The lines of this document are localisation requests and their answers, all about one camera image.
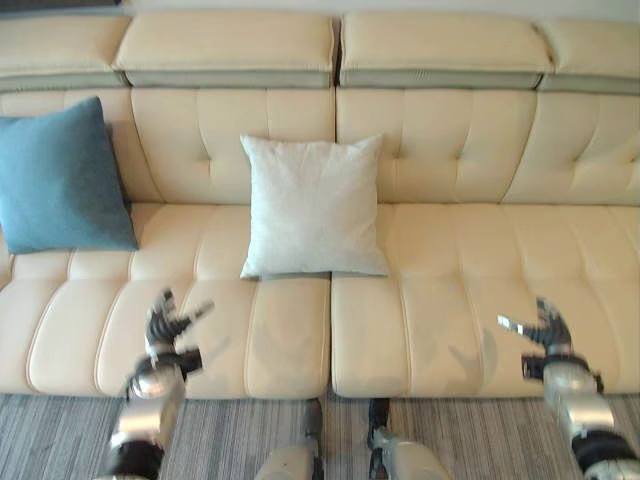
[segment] floor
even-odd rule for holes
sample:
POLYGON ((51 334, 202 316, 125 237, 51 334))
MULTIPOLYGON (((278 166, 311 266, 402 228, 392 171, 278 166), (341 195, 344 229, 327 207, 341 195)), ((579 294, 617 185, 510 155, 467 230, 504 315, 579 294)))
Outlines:
MULTIPOLYGON (((640 395, 610 397, 639 448, 640 395)), ((322 399, 327 480, 367 478, 367 402, 322 399)), ((0 396, 0 479, 97 475, 118 399, 0 396)), ((161 479, 250 480, 268 452, 301 438, 302 402, 189 401, 161 479)), ((391 427, 432 448, 456 479, 579 480, 540 400, 393 400, 391 427)))

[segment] sofa armrest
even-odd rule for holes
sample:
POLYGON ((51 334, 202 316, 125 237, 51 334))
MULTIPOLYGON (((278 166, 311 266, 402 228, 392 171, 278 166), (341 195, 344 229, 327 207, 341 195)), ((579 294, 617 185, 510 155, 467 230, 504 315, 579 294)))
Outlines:
POLYGON ((4 241, 2 227, 0 227, 0 289, 11 280, 11 264, 13 255, 9 254, 7 242, 4 241))

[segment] sofa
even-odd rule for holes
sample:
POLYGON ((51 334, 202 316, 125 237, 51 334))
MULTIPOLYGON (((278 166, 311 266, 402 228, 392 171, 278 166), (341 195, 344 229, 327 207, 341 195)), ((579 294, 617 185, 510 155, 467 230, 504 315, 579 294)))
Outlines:
POLYGON ((640 27, 487 14, 150 11, 0 20, 0 116, 97 95, 139 250, 0 256, 0 391, 118 395, 146 312, 214 300, 191 398, 519 397, 565 316, 606 391, 640 391, 640 27), (240 135, 384 135, 388 276, 242 280, 240 135))

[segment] throw pillow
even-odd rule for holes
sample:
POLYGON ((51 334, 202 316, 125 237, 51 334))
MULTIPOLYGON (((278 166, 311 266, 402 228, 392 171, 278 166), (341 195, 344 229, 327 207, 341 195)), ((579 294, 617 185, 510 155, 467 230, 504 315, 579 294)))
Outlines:
POLYGON ((0 224, 11 253, 137 248, 99 98, 0 117, 0 224))
POLYGON ((354 145, 241 142, 251 163, 251 241, 241 277, 387 273, 376 244, 382 136, 354 145))

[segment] seam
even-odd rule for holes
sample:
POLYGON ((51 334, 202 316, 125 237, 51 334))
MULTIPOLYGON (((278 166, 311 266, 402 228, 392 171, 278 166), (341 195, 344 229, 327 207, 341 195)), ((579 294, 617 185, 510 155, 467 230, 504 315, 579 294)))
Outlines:
POLYGON ((478 310, 471 300, 471 295, 469 295, 469 290, 467 288, 467 279, 464 273, 464 265, 462 262, 462 249, 460 248, 459 236, 458 236, 458 228, 457 222, 453 215, 450 215, 450 218, 453 218, 453 230, 455 234, 455 247, 456 252, 458 253, 458 275, 460 276, 460 283, 462 284, 462 291, 464 293, 465 300, 467 301, 467 305, 469 306, 469 310, 471 312, 473 333, 476 337, 476 345, 478 348, 478 359, 480 363, 480 384, 476 393, 481 392, 485 387, 485 382, 487 378, 486 372, 486 360, 484 358, 484 349, 482 348, 482 328, 480 325, 480 316, 478 315, 478 310))
POLYGON ((147 166, 147 172, 149 173, 149 180, 151 180, 151 183, 153 184, 153 187, 156 189, 156 193, 158 194, 158 197, 160 197, 160 201, 163 203, 166 203, 167 200, 164 198, 164 196, 162 195, 162 192, 160 191, 160 188, 158 188, 158 183, 156 182, 154 176, 153 176, 153 168, 151 168, 151 162, 149 162, 149 157, 147 155, 147 152, 144 148, 144 143, 142 143, 142 136, 140 135, 140 130, 138 129, 138 120, 136 119, 136 110, 135 108, 133 108, 133 89, 130 89, 130 93, 129 93, 129 99, 130 99, 130 108, 131 108, 131 118, 133 119, 133 129, 136 132, 136 137, 138 138, 138 145, 140 145, 140 151, 142 152, 142 158, 144 159, 144 163, 147 166))
MULTIPOLYGON (((325 367, 325 345, 329 345, 329 355, 331 355, 331 341, 327 341, 327 322, 325 318, 327 317, 327 304, 331 302, 331 273, 329 274, 329 282, 326 284, 327 286, 324 289, 324 295, 322 297, 322 348, 320 348, 320 368, 322 372, 322 379, 329 376, 329 369, 325 367)), ((320 389, 324 390, 327 386, 327 382, 324 381, 324 385, 320 386, 320 389)))
POLYGON ((467 149, 467 142, 469 141, 469 136, 471 135, 471 124, 473 123, 473 113, 475 111, 475 103, 476 103, 476 96, 475 93, 473 91, 469 92, 469 95, 471 97, 470 103, 471 106, 469 107, 469 124, 467 125, 467 133, 464 136, 464 142, 462 143, 462 147, 460 147, 458 149, 457 152, 457 156, 456 156, 456 182, 453 185, 453 199, 456 203, 460 202, 460 199, 458 198, 458 184, 460 183, 460 160, 462 159, 462 155, 464 154, 465 150, 467 149))
MULTIPOLYGON (((597 107, 597 113, 595 116, 595 120, 593 122, 593 128, 591 129, 591 136, 589 138, 589 141, 587 141, 586 145, 584 146, 584 148, 582 148, 582 150, 580 151, 580 153, 575 157, 575 161, 577 162, 577 160, 582 157, 584 155, 584 153, 589 150, 589 148, 591 148, 591 145, 593 145, 593 142, 596 138, 596 132, 598 130, 598 125, 599 125, 599 119, 600 119, 600 112, 602 110, 602 99, 601 99, 601 95, 597 96, 597 101, 596 101, 596 105, 597 107)), ((573 184, 576 180, 576 171, 578 170, 578 164, 576 163, 573 166, 573 169, 571 170, 571 182, 569 183, 569 190, 571 190, 573 188, 573 184)))
POLYGON ((200 108, 200 92, 202 90, 196 90, 196 128, 198 129, 198 135, 200 136, 200 141, 202 142, 202 148, 204 149, 204 154, 207 157, 207 168, 209 170, 209 179, 213 183, 213 156, 209 153, 209 147, 207 146, 207 142, 204 139, 204 133, 202 132, 202 110, 200 108))
POLYGON ((73 257, 78 251, 77 248, 74 248, 69 252, 69 258, 67 259, 67 281, 71 280, 71 262, 73 262, 73 257))
POLYGON ((616 349, 616 358, 618 359, 618 381, 620 380, 620 374, 622 372, 622 360, 620 358, 620 355, 618 354, 618 352, 621 352, 622 349, 620 348, 620 341, 618 339, 618 335, 617 335, 617 330, 615 328, 613 328, 613 322, 611 322, 611 319, 609 318, 609 313, 607 312, 607 309, 605 307, 604 302, 602 301, 602 298, 600 297, 600 294, 598 293, 598 290, 596 288, 594 288, 593 283, 592 283, 592 279, 591 277, 589 277, 588 272, 587 272, 587 256, 585 254, 585 249, 584 249, 584 245, 580 242, 580 237, 578 236, 576 230, 575 230, 575 226, 573 225, 573 223, 570 221, 569 218, 567 218, 567 210, 566 209, 562 209, 560 210, 562 212, 562 216, 565 217, 565 221, 566 223, 569 225, 569 231, 571 232, 571 236, 573 237, 573 240, 575 241, 576 245, 577 245, 577 250, 580 253, 580 257, 582 258, 582 273, 583 273, 583 278, 585 280, 585 283, 587 285, 589 285, 589 289, 591 290, 591 292, 594 294, 594 298, 596 299, 596 301, 598 302, 598 305, 600 306, 600 309, 602 310, 602 312, 604 313, 604 317, 605 320, 607 322, 607 325, 609 327, 609 332, 611 332, 611 337, 613 338, 613 342, 615 344, 615 349, 616 349))
POLYGON ((398 294, 400 295, 400 306, 402 307, 402 324, 404 326, 404 342, 406 346, 407 356, 407 382, 409 383, 405 395, 409 395, 413 389, 413 377, 412 377, 412 358, 413 351, 411 348, 411 339, 409 338, 409 318, 407 317, 407 306, 404 298, 404 288, 402 285, 402 277, 396 277, 396 287, 398 288, 398 294))
POLYGON ((616 222, 616 224, 618 225, 618 227, 620 228, 620 230, 622 230, 623 235, 625 236, 625 238, 629 241, 629 243, 631 244, 631 248, 633 249, 634 252, 640 253, 638 252, 638 249, 635 246, 635 242, 633 237, 631 236, 631 234, 627 231, 626 227, 624 226, 624 224, 620 221, 620 219, 618 218, 618 216, 616 214, 613 213, 613 207, 611 206, 607 206, 606 207, 607 212, 609 212, 609 215, 613 218, 613 220, 616 222))
POLYGON ((538 118, 538 112, 539 112, 539 103, 540 103, 540 99, 541 96, 544 95, 542 93, 537 93, 537 92, 531 92, 531 95, 534 97, 535 102, 533 102, 533 114, 531 115, 531 122, 529 122, 529 128, 528 128, 528 132, 527 132, 527 136, 524 139, 524 142, 522 142, 522 148, 520 149, 520 153, 518 155, 518 163, 515 165, 514 169, 513 169, 513 173, 511 174, 511 180, 509 180, 509 182, 507 183, 507 185, 505 186, 502 195, 500 196, 500 199, 498 200, 498 203, 503 203, 504 199, 506 198, 506 196, 509 194, 509 190, 511 190, 511 187, 513 186, 513 183, 516 179, 516 176, 518 175, 518 171, 520 170, 520 167, 522 166, 522 160, 525 156, 525 153, 527 152, 527 148, 529 147, 530 141, 531 141, 531 135, 533 135, 533 130, 534 130, 534 126, 536 125, 536 119, 538 118))
POLYGON ((55 288, 53 292, 51 292, 51 297, 49 298, 47 305, 44 307, 44 309, 42 310, 42 313, 40 314, 40 319, 36 324, 36 328, 33 331, 33 337, 31 338, 31 342, 29 344, 29 351, 27 352, 27 360, 25 363, 25 376, 27 380, 27 385, 35 392, 39 392, 40 390, 38 390, 33 384, 31 380, 31 373, 29 372, 29 369, 31 367, 31 359, 33 357, 33 349, 35 348, 36 340, 38 339, 40 330, 42 330, 42 324, 44 323, 44 319, 49 313, 49 310, 51 310, 51 306, 53 305, 55 298, 58 296, 61 288, 65 285, 65 283, 66 282, 62 282, 55 288))
POLYGON ((394 158, 394 172, 393 172, 393 198, 398 198, 398 177, 400 175, 400 153, 402 153, 402 144, 404 143, 404 116, 407 108, 407 90, 402 90, 402 113, 400 115, 400 141, 398 142, 398 150, 396 151, 394 158))
MULTIPOLYGON (((334 280, 334 276, 335 274, 333 272, 329 272, 329 288, 331 290, 331 304, 329 305, 329 323, 331 324, 331 337, 333 338, 333 319, 335 317, 335 315, 333 314, 333 280, 334 280)), ((331 385, 333 386, 333 391, 334 392, 338 392, 340 390, 340 387, 338 385, 338 378, 337 375, 335 375, 335 369, 336 366, 338 365, 337 361, 336 361, 336 349, 333 348, 333 341, 329 342, 329 349, 330 349, 330 358, 331 358, 331 365, 329 366, 329 369, 331 371, 331 385)))
POLYGON ((464 136, 464 142, 462 144, 462 147, 460 147, 458 149, 458 158, 462 157, 462 154, 464 154, 466 148, 467 148, 467 142, 469 141, 469 136, 471 135, 471 124, 473 123, 473 114, 475 112, 475 108, 476 108, 476 95, 473 91, 469 92, 469 96, 471 97, 471 106, 469 107, 469 124, 467 125, 467 133, 464 136))
POLYGON ((198 281, 198 261, 200 260, 200 252, 202 251, 202 247, 204 246, 204 239, 207 235, 207 227, 209 226, 209 223, 211 223, 211 218, 213 217, 213 215, 214 213, 212 212, 209 217, 209 221, 207 222, 207 224, 204 225, 202 232, 200 232, 200 240, 198 241, 198 246, 196 247, 196 254, 193 257, 193 281, 194 282, 198 281))
POLYGON ((253 291, 253 298, 251 299, 251 313, 249 314, 249 328, 247 329, 247 341, 246 341, 246 347, 244 352, 243 376, 244 376, 244 390, 247 396, 251 395, 251 391, 249 389, 249 352, 251 352, 251 343, 253 339, 253 335, 252 335, 253 324, 254 324, 255 313, 256 313, 256 302, 257 302, 258 290, 260 289, 261 282, 262 280, 255 281, 256 288, 253 291))
POLYGON ((129 282, 126 282, 124 285, 120 287, 120 289, 116 293, 116 296, 113 298, 113 301, 111 302, 111 307, 109 307, 109 311, 107 312, 107 317, 105 318, 104 325, 102 326, 102 331, 100 332, 100 338, 98 340, 96 356, 93 361, 93 383, 96 387, 96 390, 105 396, 107 395, 107 392, 105 392, 100 387, 100 384, 98 382, 98 365, 100 363, 100 358, 102 357, 102 347, 104 346, 104 339, 107 336, 107 330, 109 329, 111 316, 113 315, 113 311, 116 308, 116 304, 120 300, 120 297, 122 296, 122 292, 124 292, 124 289, 126 288, 127 285, 129 285, 129 282))

